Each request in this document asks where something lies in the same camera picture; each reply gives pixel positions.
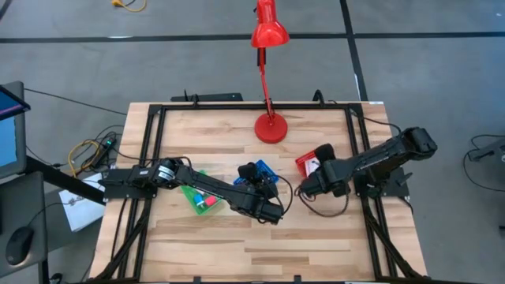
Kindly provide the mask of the black flat box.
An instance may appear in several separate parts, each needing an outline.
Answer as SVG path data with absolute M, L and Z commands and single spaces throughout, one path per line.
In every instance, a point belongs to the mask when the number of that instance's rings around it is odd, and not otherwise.
M 218 94 L 206 94 L 206 95 L 181 95 L 173 96 L 170 98 L 171 102 L 241 102 L 243 97 L 241 93 L 218 93 Z

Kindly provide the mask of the grey side desk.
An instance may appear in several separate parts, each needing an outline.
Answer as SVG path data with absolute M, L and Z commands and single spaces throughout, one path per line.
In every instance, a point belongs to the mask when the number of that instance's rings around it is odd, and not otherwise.
M 36 265 L 38 284 L 49 284 L 46 204 L 43 174 L 34 172 L 0 185 L 0 278 Z M 26 259 L 15 266 L 6 262 L 6 244 L 22 226 L 34 230 Z

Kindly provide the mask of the black power strip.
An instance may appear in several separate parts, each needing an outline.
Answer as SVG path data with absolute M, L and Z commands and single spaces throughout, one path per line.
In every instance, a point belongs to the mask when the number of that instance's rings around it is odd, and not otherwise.
M 116 136 L 106 136 L 100 141 L 98 155 L 92 160 L 91 168 L 98 168 L 117 142 Z

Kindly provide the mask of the green plastic basket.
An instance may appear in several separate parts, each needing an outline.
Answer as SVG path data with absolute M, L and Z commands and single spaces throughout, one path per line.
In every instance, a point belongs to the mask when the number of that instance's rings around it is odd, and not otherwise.
M 184 193 L 186 199 L 188 200 L 190 206 L 193 208 L 193 210 L 196 212 L 197 215 L 205 215 L 210 210 L 212 210 L 214 207 L 217 207 L 217 205 L 221 202 L 221 199 L 215 196 L 218 199 L 218 201 L 212 207 L 207 207 L 206 204 L 205 204 L 205 207 L 197 207 L 194 203 L 194 200 L 193 200 L 193 197 L 196 194 L 202 195 L 204 197 L 204 199 L 207 196 L 213 196 L 213 195 L 210 193 L 206 193 L 200 189 L 195 189 L 195 188 L 187 186 L 187 185 L 183 185 L 181 187 L 181 190 Z

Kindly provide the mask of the red desk lamp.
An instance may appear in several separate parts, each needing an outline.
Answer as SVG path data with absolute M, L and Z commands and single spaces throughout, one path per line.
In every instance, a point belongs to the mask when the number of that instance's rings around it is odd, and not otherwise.
M 288 130 L 286 119 L 276 114 L 269 96 L 266 80 L 266 51 L 269 47 L 284 45 L 290 41 L 285 27 L 278 21 L 275 0 L 256 1 L 257 24 L 252 32 L 251 45 L 257 50 L 257 65 L 264 91 L 267 113 L 261 114 L 254 125 L 258 139 L 268 144 L 282 141 Z

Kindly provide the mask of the black table frame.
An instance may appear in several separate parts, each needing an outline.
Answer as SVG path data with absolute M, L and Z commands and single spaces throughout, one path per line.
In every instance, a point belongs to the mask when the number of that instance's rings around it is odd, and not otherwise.
M 286 138 L 265 144 L 253 131 L 262 103 L 132 103 L 117 164 L 143 157 L 183 155 L 194 169 L 233 181 L 240 165 L 262 159 L 281 176 L 279 193 L 289 211 L 278 225 L 261 224 L 220 203 L 197 215 L 178 190 L 159 190 L 152 201 L 145 243 L 135 241 L 116 283 L 274 282 L 374 279 L 361 201 L 319 196 L 311 207 L 290 197 L 301 181 L 295 160 L 321 144 L 349 157 L 387 140 L 391 131 L 381 103 L 361 103 L 360 124 L 334 103 L 279 103 Z

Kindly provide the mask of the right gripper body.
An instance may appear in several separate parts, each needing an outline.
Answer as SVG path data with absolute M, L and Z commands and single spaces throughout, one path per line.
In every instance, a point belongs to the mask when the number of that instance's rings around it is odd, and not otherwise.
M 343 159 L 323 162 L 302 183 L 301 192 L 308 197 L 331 192 L 335 197 L 350 193 L 350 163 Z

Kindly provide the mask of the white cardboard box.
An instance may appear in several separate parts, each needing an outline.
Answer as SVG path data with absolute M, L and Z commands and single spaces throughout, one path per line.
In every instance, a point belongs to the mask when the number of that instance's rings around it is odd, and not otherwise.
M 104 215 L 105 206 L 63 190 L 59 194 L 72 232 L 82 230 Z

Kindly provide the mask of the blue plastic basket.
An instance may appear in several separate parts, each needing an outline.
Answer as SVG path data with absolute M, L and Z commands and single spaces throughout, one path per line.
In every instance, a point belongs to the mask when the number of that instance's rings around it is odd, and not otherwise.
M 255 164 L 258 169 L 258 176 L 260 174 L 265 174 L 265 175 L 271 177 L 275 183 L 278 182 L 279 178 L 277 177 L 276 173 L 262 159 L 255 162 Z M 238 181 L 239 181 L 239 177 L 234 180 L 234 184 L 235 185 L 252 185 L 251 182 L 249 181 L 249 179 L 246 183 L 243 183 L 243 184 L 239 184 Z

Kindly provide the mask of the grey monitor blue screen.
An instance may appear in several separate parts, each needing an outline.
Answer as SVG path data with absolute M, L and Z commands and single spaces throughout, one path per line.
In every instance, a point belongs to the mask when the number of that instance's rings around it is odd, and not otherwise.
M 26 167 L 24 83 L 0 84 L 0 179 L 19 174 Z

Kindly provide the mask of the black computer mouse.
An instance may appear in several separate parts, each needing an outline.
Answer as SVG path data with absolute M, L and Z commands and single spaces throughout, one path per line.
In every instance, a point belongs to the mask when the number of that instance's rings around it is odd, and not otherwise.
M 6 262 L 15 266 L 22 263 L 31 248 L 34 230 L 29 226 L 16 229 L 6 244 Z

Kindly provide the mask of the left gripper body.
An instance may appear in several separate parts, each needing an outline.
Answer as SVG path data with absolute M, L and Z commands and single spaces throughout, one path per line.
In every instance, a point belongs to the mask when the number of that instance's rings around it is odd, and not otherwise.
M 257 177 L 253 177 L 251 184 L 258 188 L 268 199 L 277 197 L 279 195 L 275 182 L 271 177 L 265 174 L 260 174 Z

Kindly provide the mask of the red plastic basket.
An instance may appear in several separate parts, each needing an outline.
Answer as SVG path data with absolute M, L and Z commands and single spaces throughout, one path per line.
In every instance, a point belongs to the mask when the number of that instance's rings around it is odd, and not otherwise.
M 305 172 L 305 162 L 309 159 L 312 159 L 312 158 L 315 158 L 315 155 L 314 155 L 314 151 L 311 151 L 309 153 L 306 153 L 304 154 L 303 156 L 297 158 L 295 160 L 295 163 L 297 165 L 297 168 L 299 170 L 299 172 L 301 173 L 301 175 L 304 177 L 304 178 L 307 178 L 308 175 L 306 174 Z

